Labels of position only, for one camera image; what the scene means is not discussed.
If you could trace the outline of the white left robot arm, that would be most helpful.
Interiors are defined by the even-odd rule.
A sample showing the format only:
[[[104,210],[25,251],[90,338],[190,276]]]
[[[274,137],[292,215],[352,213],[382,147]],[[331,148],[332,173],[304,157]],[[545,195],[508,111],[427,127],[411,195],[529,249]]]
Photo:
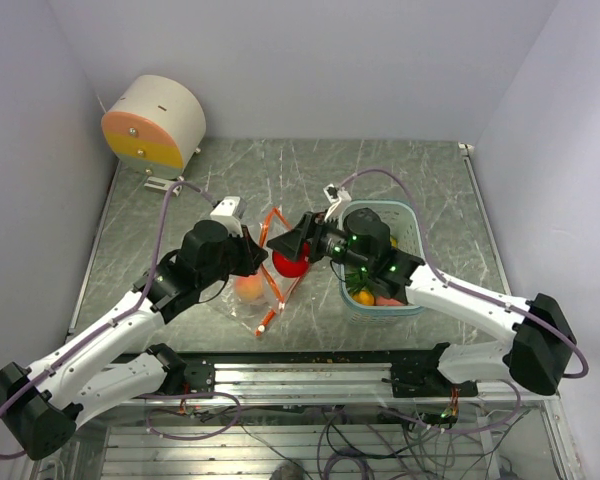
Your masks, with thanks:
[[[267,252],[236,222],[202,220],[180,248],[154,257],[149,270],[105,315],[52,353],[0,370],[0,422],[21,455],[43,459],[59,450],[93,417],[121,402],[157,393],[172,397],[183,387],[178,356],[159,346],[131,362],[108,365],[136,339],[167,325],[199,304],[204,290],[232,276],[248,277]]]

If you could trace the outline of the toy peach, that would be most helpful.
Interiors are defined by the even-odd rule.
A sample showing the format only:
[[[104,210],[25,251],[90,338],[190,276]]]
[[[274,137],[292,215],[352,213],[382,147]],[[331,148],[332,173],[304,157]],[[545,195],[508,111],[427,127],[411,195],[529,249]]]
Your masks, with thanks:
[[[264,287],[258,275],[237,277],[234,281],[234,293],[246,304],[257,305],[264,301]]]

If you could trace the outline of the red toy apple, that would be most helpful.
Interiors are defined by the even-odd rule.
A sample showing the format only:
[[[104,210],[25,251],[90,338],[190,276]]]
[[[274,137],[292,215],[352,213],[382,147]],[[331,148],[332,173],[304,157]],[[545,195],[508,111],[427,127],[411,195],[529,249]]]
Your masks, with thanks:
[[[272,252],[272,262],[275,270],[285,278],[299,278],[304,276],[310,268],[308,260],[310,248],[304,243],[301,249],[300,258],[292,261],[279,252]]]

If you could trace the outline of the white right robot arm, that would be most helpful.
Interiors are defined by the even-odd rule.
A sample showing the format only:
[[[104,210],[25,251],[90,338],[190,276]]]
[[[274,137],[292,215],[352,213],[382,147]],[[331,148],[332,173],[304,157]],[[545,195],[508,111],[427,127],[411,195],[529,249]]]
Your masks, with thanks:
[[[267,246],[277,270],[285,262],[328,258],[361,275],[376,296],[443,313],[490,335],[490,343],[449,345],[422,369],[422,387],[432,395],[468,381],[512,380],[551,396],[567,376],[576,340],[556,299],[499,294],[445,275],[394,247],[389,226],[369,208],[352,211],[340,224],[307,212]]]

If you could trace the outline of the clear orange zip top bag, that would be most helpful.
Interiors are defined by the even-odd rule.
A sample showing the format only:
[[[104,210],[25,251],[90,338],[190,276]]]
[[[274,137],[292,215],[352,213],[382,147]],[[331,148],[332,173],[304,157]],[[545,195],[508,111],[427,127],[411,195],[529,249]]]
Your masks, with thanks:
[[[219,298],[212,301],[215,312],[244,326],[255,337],[264,335],[271,322],[283,314],[294,292],[309,272],[308,270],[299,278],[285,278],[273,266],[272,251],[267,248],[266,243],[291,228],[292,225],[282,214],[282,209],[273,207],[260,222],[259,227],[252,229],[253,238],[269,253],[268,259],[255,274],[261,278],[264,287],[264,301],[261,304],[246,304],[237,298],[234,293],[234,281],[237,277],[232,277]]]

